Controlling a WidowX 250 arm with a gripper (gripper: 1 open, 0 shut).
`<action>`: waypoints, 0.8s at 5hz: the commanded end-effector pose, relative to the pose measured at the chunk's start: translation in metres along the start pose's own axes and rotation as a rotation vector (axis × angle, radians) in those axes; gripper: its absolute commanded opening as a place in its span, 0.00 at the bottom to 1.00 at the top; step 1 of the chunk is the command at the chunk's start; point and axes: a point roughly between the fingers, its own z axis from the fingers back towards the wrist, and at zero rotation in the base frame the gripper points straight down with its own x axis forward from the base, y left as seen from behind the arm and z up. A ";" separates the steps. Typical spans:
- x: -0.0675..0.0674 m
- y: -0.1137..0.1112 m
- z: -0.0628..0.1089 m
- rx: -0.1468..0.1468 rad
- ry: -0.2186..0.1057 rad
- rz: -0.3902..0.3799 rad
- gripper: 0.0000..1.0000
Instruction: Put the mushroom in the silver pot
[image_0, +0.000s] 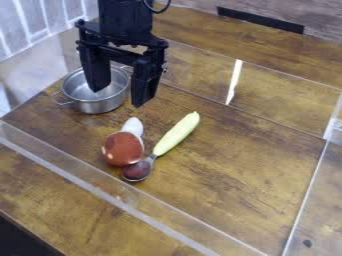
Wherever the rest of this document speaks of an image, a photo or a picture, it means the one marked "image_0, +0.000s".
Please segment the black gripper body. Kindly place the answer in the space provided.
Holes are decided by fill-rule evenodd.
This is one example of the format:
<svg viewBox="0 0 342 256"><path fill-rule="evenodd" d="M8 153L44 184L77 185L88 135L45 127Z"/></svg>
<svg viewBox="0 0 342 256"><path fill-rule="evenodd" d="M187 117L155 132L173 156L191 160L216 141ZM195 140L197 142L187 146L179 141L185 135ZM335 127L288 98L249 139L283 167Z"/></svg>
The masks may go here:
<svg viewBox="0 0 342 256"><path fill-rule="evenodd" d="M139 58L149 60L165 70L165 49L168 42L151 32L112 34L100 31L100 24L78 20L74 23L78 29L78 46L97 48L111 61L133 67Z"/></svg>

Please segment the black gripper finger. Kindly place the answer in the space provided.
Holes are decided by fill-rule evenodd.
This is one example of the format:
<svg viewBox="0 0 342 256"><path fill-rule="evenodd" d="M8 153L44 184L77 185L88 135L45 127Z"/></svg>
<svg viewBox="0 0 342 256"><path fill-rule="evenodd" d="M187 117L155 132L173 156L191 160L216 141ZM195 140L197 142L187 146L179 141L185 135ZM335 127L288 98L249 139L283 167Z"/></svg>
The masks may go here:
<svg viewBox="0 0 342 256"><path fill-rule="evenodd" d="M88 87L93 92L103 90L111 83L109 60L97 48L78 46L80 62Z"/></svg>
<svg viewBox="0 0 342 256"><path fill-rule="evenodd" d="M136 60L131 81L131 102L135 107L140 107L155 97L161 73L160 65L143 58Z"/></svg>

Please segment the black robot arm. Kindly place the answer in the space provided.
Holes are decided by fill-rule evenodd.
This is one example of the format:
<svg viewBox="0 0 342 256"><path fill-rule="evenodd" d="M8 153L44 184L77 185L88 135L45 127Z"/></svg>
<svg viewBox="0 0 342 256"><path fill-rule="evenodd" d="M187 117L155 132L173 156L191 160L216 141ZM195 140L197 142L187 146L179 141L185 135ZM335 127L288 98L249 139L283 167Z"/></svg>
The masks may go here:
<svg viewBox="0 0 342 256"><path fill-rule="evenodd" d="M111 62L132 68L131 102L135 107L156 94L167 69L168 42L152 34L152 15L163 13L171 2L156 10L153 0L97 0L99 21L78 19L76 49L88 87L99 92L111 83Z"/></svg>

